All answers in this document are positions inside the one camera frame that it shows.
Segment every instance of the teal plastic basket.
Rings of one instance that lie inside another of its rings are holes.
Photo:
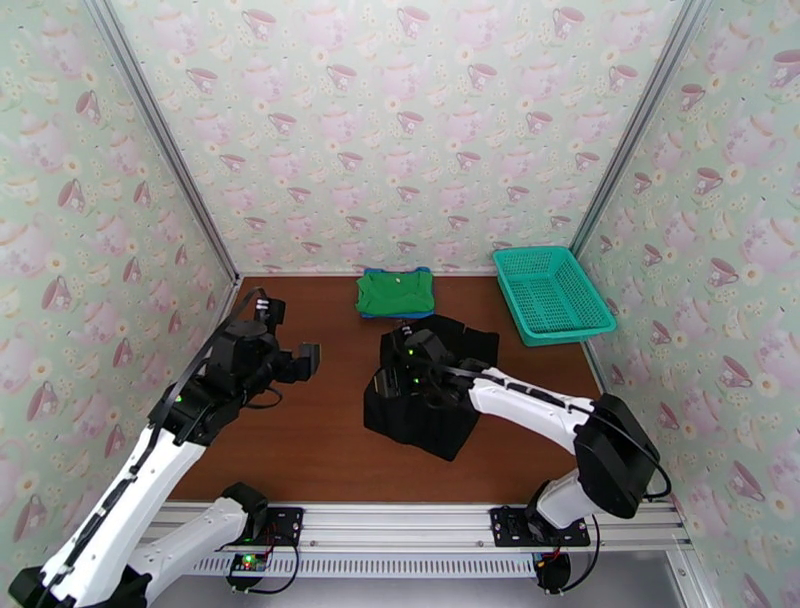
[[[580,342],[617,327],[566,247],[495,251],[497,280],[526,346]]]

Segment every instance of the folded green shirt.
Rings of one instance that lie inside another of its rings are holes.
[[[368,272],[356,283],[356,310],[362,314],[380,317],[433,311],[430,272]]]

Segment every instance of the floral wallpaper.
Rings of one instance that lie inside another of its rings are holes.
[[[241,272],[568,244],[677,0],[114,2]]]
[[[719,2],[581,261],[726,605],[800,606],[800,5]]]
[[[80,7],[0,8],[0,606],[116,474],[228,283]]]

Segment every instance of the wooden floor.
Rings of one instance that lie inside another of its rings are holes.
[[[380,335],[394,322],[359,318],[353,278],[248,279],[241,293],[257,285],[287,303],[278,329],[283,348],[322,344],[319,372],[308,383],[281,387],[279,407],[244,410],[172,498],[212,499],[244,481],[281,501],[527,502],[544,480],[574,467],[554,443],[491,416],[481,417],[452,463],[367,431],[362,393],[377,368]],[[437,312],[500,333],[504,372],[597,396],[579,345],[523,346],[494,278],[437,277],[435,286]]]

